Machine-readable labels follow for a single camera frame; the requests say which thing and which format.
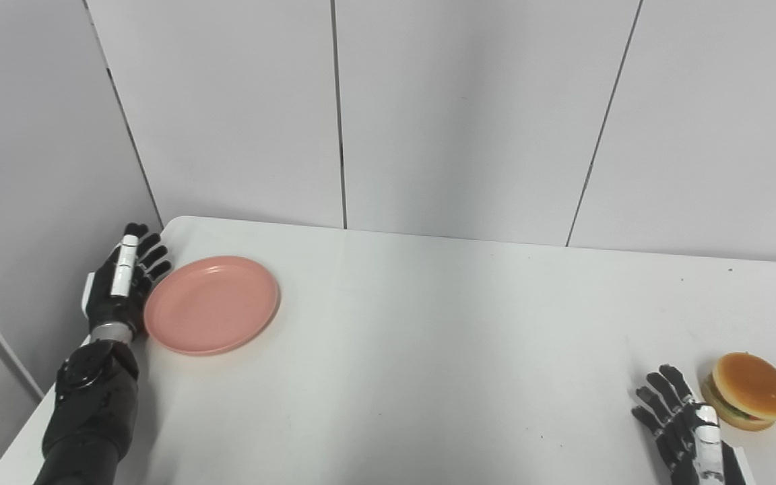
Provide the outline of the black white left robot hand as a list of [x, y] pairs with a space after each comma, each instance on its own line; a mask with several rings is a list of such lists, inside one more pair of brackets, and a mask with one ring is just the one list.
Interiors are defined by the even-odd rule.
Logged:
[[147, 224], [127, 224], [112, 252], [87, 276], [82, 307], [92, 338], [100, 339], [102, 331], [118, 332], [125, 341], [145, 333], [149, 295], [170, 270], [160, 234]]

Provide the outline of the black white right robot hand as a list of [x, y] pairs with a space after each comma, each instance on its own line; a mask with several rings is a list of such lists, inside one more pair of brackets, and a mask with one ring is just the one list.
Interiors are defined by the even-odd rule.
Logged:
[[635, 389], [631, 409], [651, 434], [672, 484], [754, 484], [743, 449], [721, 436], [717, 410], [699, 400], [675, 366], [660, 365]]

